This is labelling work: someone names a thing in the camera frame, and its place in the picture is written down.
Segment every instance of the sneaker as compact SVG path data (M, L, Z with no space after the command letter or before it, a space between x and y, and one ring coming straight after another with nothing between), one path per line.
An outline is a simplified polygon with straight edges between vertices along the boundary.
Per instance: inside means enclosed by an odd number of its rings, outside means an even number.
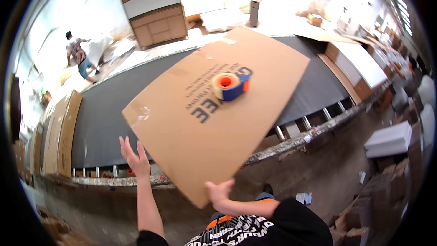
M263 192L265 192L265 193L269 193L269 194L271 194L272 196L274 196L274 194L273 194L273 188L272 188L272 186L271 186L270 184L268 184L268 183L264 184Z

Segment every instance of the concrete floor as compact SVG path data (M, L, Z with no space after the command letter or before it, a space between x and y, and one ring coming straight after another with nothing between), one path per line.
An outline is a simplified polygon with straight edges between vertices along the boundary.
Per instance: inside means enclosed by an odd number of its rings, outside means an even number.
M313 210L329 225L363 188L358 173L372 172L365 156L364 142L376 129L389 126L393 112L376 113L373 109L355 117L332 134L324 145L308 146L281 161L268 159L240 170L231 194L233 200L253 200L263 184L272 185L278 200L312 192ZM127 245L135 242L136 197L117 192L59 186L38 181L47 209L102 245ZM203 210L192 206L178 190L154 190L170 245L183 245L200 233L214 212L211 205Z

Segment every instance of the black conveyor belt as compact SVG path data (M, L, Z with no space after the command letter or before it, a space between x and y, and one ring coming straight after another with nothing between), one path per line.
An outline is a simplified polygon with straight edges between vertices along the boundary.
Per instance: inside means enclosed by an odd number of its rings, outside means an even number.
M349 96L336 76L317 56L325 51L325 43L297 36L275 39L311 59L275 126L319 111ZM84 92L74 131L71 167L125 164L126 161L120 154L118 136L128 135L134 150L137 138L125 122L122 110L154 79L193 51L177 53L143 64ZM281 87L280 82L277 82L277 87Z

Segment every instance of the packing tape roll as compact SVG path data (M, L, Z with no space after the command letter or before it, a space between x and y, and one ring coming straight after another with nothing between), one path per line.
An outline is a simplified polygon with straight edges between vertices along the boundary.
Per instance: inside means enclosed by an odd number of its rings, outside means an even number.
M220 73L211 81L212 93L217 99L225 102L232 101L249 90L249 80L250 77L245 74L240 74L238 77L233 73Z

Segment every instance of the orange strap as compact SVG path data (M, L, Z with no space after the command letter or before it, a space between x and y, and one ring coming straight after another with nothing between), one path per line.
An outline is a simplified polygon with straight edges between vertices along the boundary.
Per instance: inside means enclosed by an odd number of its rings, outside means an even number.
M274 199L271 199L271 198L265 198L265 199L263 199L263 200L259 200L259 201L274 201ZM225 221L230 221L230 220L232 220L232 217L231 217L231 216L222 216L221 218L218 218L218 220L215 219L215 220L211 221L211 222L208 224L208 226L206 227L206 230L208 230L208 229L210 229L210 228L216 226L217 224L220 224L220 223L225 222Z

